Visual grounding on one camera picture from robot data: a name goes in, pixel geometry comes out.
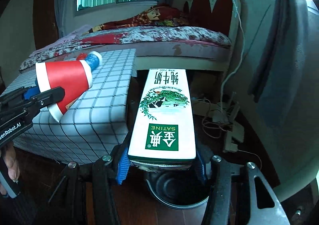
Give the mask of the person's left hand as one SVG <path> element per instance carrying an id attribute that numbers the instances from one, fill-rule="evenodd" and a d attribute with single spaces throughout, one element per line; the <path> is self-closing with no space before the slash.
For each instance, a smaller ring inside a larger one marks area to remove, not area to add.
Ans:
<path id="1" fill-rule="evenodd" d="M 11 141 L 1 149 L 1 158 L 8 169 L 7 173 L 13 182 L 17 182 L 20 176 L 20 168 L 16 158 L 14 142 Z"/>

